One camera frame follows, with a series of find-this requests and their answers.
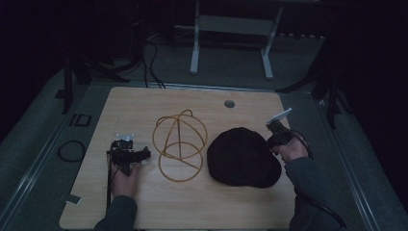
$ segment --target table top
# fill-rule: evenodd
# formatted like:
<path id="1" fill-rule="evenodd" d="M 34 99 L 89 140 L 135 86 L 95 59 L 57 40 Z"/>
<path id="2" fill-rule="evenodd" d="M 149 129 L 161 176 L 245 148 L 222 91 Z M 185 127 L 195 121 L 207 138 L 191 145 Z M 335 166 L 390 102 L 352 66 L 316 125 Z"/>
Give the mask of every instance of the table top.
<path id="1" fill-rule="evenodd" d="M 235 107 L 225 107 L 226 100 L 232 100 Z M 160 152 L 154 147 L 152 137 L 160 117 L 178 115 L 185 110 L 191 110 L 193 116 L 202 121 L 208 139 L 201 152 L 201 171 L 190 181 L 173 182 L 160 171 Z M 151 150 L 151 158 L 143 161 L 140 169 L 135 228 L 288 228 L 293 216 L 294 192 L 293 184 L 284 172 L 279 181 L 267 189 L 231 187 L 212 179 L 206 162 L 207 148 L 220 133 L 245 127 L 267 139 L 271 132 L 265 126 L 266 121 L 283 110 L 279 95 L 272 92 L 113 88 L 71 191 L 81 197 L 81 202 L 77 205 L 66 203 L 60 226 L 91 229 L 105 216 L 106 151 L 112 141 L 117 140 L 116 134 L 134 134 L 135 150 L 142 150 L 145 146 Z M 282 123 L 289 126 L 285 118 Z M 163 138 L 170 127 L 165 123 L 162 125 L 155 133 L 159 149 L 164 148 Z M 205 134 L 199 123 L 193 126 Z M 178 131 L 182 141 L 198 141 L 197 145 L 200 145 L 200 139 L 189 126 L 181 126 Z M 170 138 L 173 136 L 178 135 L 172 132 Z M 199 164 L 201 161 L 197 156 L 191 161 Z M 168 176 L 176 179 L 193 173 L 191 167 L 181 162 L 162 160 L 161 167 Z"/>

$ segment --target cable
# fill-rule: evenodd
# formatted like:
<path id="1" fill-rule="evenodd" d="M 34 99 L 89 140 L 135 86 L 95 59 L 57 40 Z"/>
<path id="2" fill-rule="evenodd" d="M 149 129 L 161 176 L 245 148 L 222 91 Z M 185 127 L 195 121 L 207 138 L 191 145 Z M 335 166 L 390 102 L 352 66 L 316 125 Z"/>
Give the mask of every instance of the cable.
<path id="1" fill-rule="evenodd" d="M 294 129 L 289 130 L 289 132 L 303 144 L 303 146 L 306 148 L 309 158 L 313 160 L 313 152 L 309 147 L 309 143 L 306 142 L 306 139 L 303 137 L 303 135 Z"/>
<path id="2" fill-rule="evenodd" d="M 157 76 L 156 76 L 155 73 L 153 72 L 153 63 L 154 63 L 154 60 L 156 59 L 157 50 L 158 50 L 158 49 L 157 49 L 157 46 L 156 46 L 153 42 L 150 42 L 150 41 L 147 41 L 146 43 L 152 45 L 152 46 L 155 48 L 155 53 L 154 53 L 153 58 L 152 58 L 152 60 L 151 60 L 151 62 L 150 62 L 150 66 L 147 66 L 145 57 L 144 57 L 144 56 L 141 57 L 141 60 L 142 60 L 142 63 L 143 63 L 143 67 L 144 67 L 144 85 L 148 88 L 148 84 L 147 84 L 147 73 L 150 73 L 150 75 L 153 77 L 153 79 L 154 79 L 154 80 L 156 81 L 156 83 L 158 84 L 159 88 L 160 88 L 160 89 L 161 89 L 161 88 L 165 89 L 165 88 L 166 88 L 165 84 L 162 82 L 162 80 L 160 80 L 159 78 L 157 78 Z"/>
<path id="3" fill-rule="evenodd" d="M 106 195 L 106 211 L 108 212 L 109 207 L 111 206 L 111 194 L 112 194 L 112 182 L 114 181 L 114 178 L 116 176 L 117 171 L 119 170 L 119 167 L 116 169 L 114 175 L 112 175 L 112 157 L 109 155 L 109 166 L 108 166 L 108 187 L 107 187 L 107 195 Z"/>
<path id="4" fill-rule="evenodd" d="M 62 150 L 63 147 L 65 147 L 67 144 L 72 143 L 72 142 L 78 143 L 78 144 L 81 146 L 81 148 L 82 148 L 82 153 L 81 153 L 81 154 L 82 154 L 82 158 L 77 159 L 77 160 L 69 160 L 69 159 L 63 157 L 63 154 L 61 153 L 61 150 Z M 84 158 L 85 158 L 85 146 L 84 146 L 81 142 L 76 141 L 76 140 L 67 141 L 67 142 L 65 142 L 63 145 L 61 145 L 60 148 L 58 148 L 57 154 L 58 154 L 58 157 L 60 157 L 60 159 L 63 160 L 63 161 L 65 161 L 65 162 L 69 162 L 69 163 L 82 162 L 82 161 L 84 160 Z"/>
<path id="5" fill-rule="evenodd" d="M 347 229 L 347 225 L 345 224 L 345 221 L 336 212 L 334 212 L 333 210 L 331 210 L 331 209 L 327 208 L 326 206 L 320 204 L 319 202 L 317 202 L 314 199 L 310 198 L 309 196 L 303 194 L 302 192 L 298 191 L 297 188 L 294 188 L 294 192 L 296 193 L 297 196 L 299 196 L 299 198 L 309 202 L 310 204 L 317 207 L 318 209 L 321 209 L 324 213 L 326 213 L 329 216 L 331 216 L 332 218 L 334 218 L 340 224 L 341 227 Z"/>

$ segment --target hole in table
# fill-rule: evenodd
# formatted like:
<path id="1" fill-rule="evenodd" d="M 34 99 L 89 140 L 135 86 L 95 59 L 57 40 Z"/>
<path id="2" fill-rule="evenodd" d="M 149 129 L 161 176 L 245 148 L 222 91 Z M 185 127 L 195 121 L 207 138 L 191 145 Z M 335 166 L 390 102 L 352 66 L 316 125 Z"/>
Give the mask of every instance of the hole in table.
<path id="1" fill-rule="evenodd" d="M 224 105 L 227 108 L 234 108 L 235 107 L 235 102 L 232 101 L 232 100 L 225 100 Z"/>

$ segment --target hand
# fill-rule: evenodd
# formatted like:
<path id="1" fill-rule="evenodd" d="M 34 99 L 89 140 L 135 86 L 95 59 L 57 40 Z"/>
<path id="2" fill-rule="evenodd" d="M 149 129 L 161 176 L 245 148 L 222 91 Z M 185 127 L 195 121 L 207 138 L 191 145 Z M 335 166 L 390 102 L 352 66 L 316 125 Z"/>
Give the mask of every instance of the hand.
<path id="1" fill-rule="evenodd" d="M 141 163 L 133 166 L 130 176 L 123 173 L 118 166 L 111 163 L 112 167 L 112 184 L 111 192 L 113 196 L 126 195 L 135 198 L 137 192 L 138 173 L 141 168 Z"/>
<path id="2" fill-rule="evenodd" d="M 273 153 L 280 153 L 285 164 L 300 157 L 308 157 L 306 147 L 297 137 L 293 137 L 285 145 L 276 145 L 271 150 Z"/>

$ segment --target sleeve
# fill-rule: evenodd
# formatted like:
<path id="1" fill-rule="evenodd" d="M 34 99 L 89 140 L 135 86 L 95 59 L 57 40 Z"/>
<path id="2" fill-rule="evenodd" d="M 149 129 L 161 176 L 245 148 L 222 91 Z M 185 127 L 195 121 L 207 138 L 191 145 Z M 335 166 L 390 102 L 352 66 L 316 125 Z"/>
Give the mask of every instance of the sleeve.
<path id="1" fill-rule="evenodd" d="M 136 201 L 125 195 L 116 196 L 106 216 L 94 227 L 95 231 L 134 231 L 134 223 L 138 205 Z"/>
<path id="2" fill-rule="evenodd" d="M 299 192 L 330 208 L 323 178 L 316 164 L 310 158 L 293 160 L 285 165 L 285 169 L 286 174 Z M 343 228 L 322 209 L 297 195 L 290 230 L 343 230 Z"/>

